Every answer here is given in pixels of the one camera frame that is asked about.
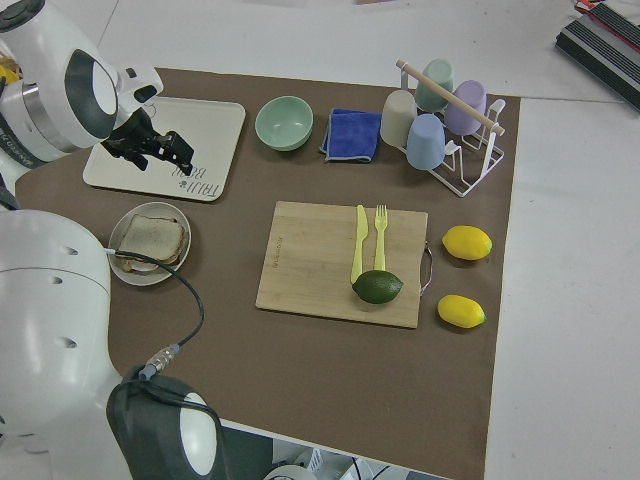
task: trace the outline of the folded blue cloth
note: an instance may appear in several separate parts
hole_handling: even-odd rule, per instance
[[[369,163],[378,148],[381,113],[334,108],[320,151],[327,162]]]

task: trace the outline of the cable connector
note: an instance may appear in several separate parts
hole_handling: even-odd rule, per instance
[[[163,348],[147,361],[144,368],[138,373],[138,378],[143,382],[151,380],[151,377],[160,373],[171,363],[173,357],[175,357],[179,351],[180,346],[177,343]]]

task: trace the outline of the sandwich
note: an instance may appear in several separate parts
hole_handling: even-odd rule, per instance
[[[127,228],[119,250],[141,253],[151,258],[174,265],[186,244],[184,227],[175,218],[153,218],[135,214]],[[157,265],[142,259],[124,259],[122,269],[126,272],[148,272]]]

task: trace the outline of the green bowl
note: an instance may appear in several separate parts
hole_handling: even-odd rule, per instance
[[[256,117],[256,133],[274,150],[287,152],[302,146],[311,136],[313,111],[298,97],[274,98]]]

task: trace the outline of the yellow knife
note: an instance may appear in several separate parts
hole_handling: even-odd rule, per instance
[[[356,283],[358,277],[362,274],[362,242],[369,234],[369,225],[367,224],[367,214],[362,205],[356,207],[358,215],[358,223],[356,230],[356,251],[353,255],[353,266],[351,267],[351,283]]]

